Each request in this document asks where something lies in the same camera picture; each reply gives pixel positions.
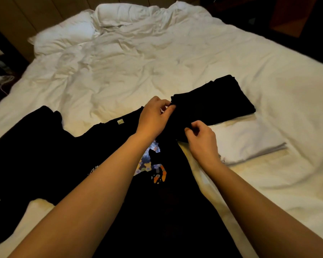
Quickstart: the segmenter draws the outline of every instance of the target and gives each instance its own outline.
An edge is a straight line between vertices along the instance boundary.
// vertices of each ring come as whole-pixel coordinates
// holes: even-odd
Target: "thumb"
[[[187,136],[188,141],[191,141],[194,138],[196,138],[194,132],[190,128],[185,128],[184,132],[185,132],[185,135]]]
[[[163,112],[162,117],[165,119],[165,121],[168,121],[169,117],[171,116],[175,108],[176,108],[176,105],[171,105],[171,106],[168,106],[168,108]]]

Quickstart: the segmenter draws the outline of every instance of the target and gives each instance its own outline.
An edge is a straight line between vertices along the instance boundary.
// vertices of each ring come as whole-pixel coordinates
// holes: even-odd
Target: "white duvet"
[[[150,8],[123,26],[100,27],[98,14],[105,17],[100,11],[92,15],[97,37],[39,55],[28,67],[0,102],[0,136],[42,105],[58,110],[64,128],[79,136],[154,95],[170,99],[231,74],[289,147],[233,170],[323,238],[323,64],[185,3]],[[212,182],[181,147],[242,255],[256,257]],[[50,208],[44,201],[32,202],[16,232],[0,245],[0,257]]]

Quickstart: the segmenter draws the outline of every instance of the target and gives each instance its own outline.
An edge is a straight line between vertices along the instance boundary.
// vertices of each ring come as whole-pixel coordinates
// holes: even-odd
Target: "person's left hand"
[[[164,130],[166,122],[176,108],[176,105],[169,106],[170,103],[167,99],[161,100],[157,96],[151,98],[141,112],[136,133],[154,140]]]

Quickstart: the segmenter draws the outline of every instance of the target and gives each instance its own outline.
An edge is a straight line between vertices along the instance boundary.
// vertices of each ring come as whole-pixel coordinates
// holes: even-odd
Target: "person's right arm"
[[[323,258],[323,239],[225,166],[215,133],[201,121],[185,129],[194,158],[213,180],[259,257]]]

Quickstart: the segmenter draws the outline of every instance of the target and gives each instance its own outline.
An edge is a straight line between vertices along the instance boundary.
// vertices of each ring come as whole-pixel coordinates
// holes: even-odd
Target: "person's left arm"
[[[153,97],[136,133],[57,204],[9,258],[91,257],[119,212],[143,153],[175,109],[166,108],[169,104]]]

